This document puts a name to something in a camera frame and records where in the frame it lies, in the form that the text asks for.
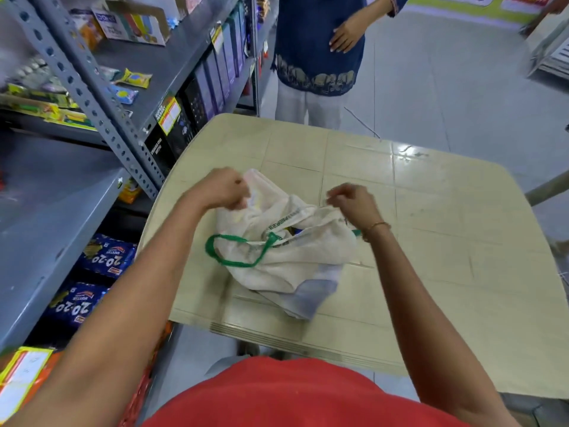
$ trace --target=blue snack packet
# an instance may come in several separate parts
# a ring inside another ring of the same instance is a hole
[[[96,233],[79,258],[78,264],[94,273],[118,278],[132,263],[137,245]]]
[[[53,298],[46,315],[79,328],[108,291],[104,286],[73,283]]]

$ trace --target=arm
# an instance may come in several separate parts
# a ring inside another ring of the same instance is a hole
[[[382,16],[395,16],[406,2],[407,0],[375,0],[358,10],[334,30],[330,51],[346,53],[351,50],[370,25]]]
[[[473,426],[519,427],[460,334],[433,301],[363,186],[343,184],[328,203],[369,240],[405,366],[421,402]]]
[[[198,222],[210,208],[242,208],[248,195],[230,168],[213,170],[184,193],[6,427],[117,425],[170,314]]]

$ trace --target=poster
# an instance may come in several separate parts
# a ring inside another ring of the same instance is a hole
[[[405,11],[517,29],[527,24],[552,0],[409,0]]]

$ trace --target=blue kurta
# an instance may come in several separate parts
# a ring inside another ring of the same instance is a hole
[[[407,0],[394,0],[397,8]],[[272,69],[282,83],[318,95],[342,95],[356,83],[365,36],[348,52],[330,52],[334,29],[366,0],[279,0]]]

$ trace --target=red shirt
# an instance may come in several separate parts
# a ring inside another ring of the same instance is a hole
[[[162,406],[143,427],[465,427],[430,406],[384,393],[365,376],[317,359],[240,361]]]

